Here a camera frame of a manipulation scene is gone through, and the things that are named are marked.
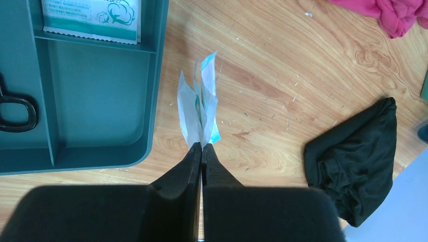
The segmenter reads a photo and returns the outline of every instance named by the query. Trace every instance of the blue strip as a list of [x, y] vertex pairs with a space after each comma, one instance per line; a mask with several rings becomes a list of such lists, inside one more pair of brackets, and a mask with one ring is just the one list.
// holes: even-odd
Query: blue strip
[[203, 70], [203, 69], [205, 69], [205, 67], [208, 65], [208, 63], [212, 60], [212, 59], [215, 59], [216, 58], [216, 54], [217, 54], [217, 51], [216, 52], [214, 52], [214, 53], [212, 53], [212, 54], [210, 54], [209, 56], [207, 56], [202, 62], [201, 62], [201, 71]]
[[71, 30], [86, 34], [96, 34], [100, 36], [127, 39], [132, 41], [137, 40], [137, 31], [103, 25], [94, 25], [69, 19], [44, 16], [44, 25], [47, 27]]

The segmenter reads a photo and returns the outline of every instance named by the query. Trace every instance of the scissors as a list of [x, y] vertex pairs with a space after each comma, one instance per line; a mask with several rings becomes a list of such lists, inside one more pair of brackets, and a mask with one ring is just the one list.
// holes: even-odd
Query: scissors
[[37, 125], [37, 114], [36, 108], [31, 103], [29, 98], [25, 98], [22, 95], [7, 95], [5, 80], [3, 75], [0, 73], [0, 104], [2, 103], [16, 103], [24, 105], [28, 111], [28, 121], [25, 123], [13, 123], [4, 120], [0, 114], [0, 131], [10, 133], [21, 133], [32, 130]]

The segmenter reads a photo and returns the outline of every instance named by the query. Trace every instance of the paper scrap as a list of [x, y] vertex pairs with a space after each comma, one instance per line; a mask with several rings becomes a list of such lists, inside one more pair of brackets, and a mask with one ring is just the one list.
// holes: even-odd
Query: paper scrap
[[216, 97], [215, 59], [217, 52], [201, 63], [201, 85], [196, 80], [195, 63], [193, 89], [187, 85], [183, 71], [180, 74], [177, 103], [180, 128], [189, 147], [200, 142], [202, 148], [221, 139], [216, 122], [218, 99]]

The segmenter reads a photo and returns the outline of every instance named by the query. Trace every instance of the cotton flower logo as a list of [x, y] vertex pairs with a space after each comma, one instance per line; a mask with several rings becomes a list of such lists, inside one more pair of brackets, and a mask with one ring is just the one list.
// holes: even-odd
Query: cotton flower logo
[[108, 15], [108, 13], [106, 12], [101, 12], [99, 13], [96, 18], [98, 19], [98, 21], [102, 24], [108, 23], [110, 20], [110, 16]]
[[101, 12], [96, 17], [102, 24], [109, 23], [110, 19], [112, 24], [118, 23], [123, 25], [131, 25], [135, 20], [135, 12], [125, 0], [120, 3], [111, 3], [107, 7], [107, 12]]

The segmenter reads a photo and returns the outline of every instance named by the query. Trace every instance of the tray divider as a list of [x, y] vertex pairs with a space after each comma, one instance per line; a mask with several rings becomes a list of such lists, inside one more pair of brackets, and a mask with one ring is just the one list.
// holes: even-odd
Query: tray divider
[[49, 146], [50, 162], [55, 166], [60, 148], [60, 132], [58, 126], [57, 107], [55, 103], [54, 84], [50, 68], [48, 42], [35, 38], [37, 55], [40, 66], [40, 83], [43, 90], [44, 115], [46, 119], [47, 142]]

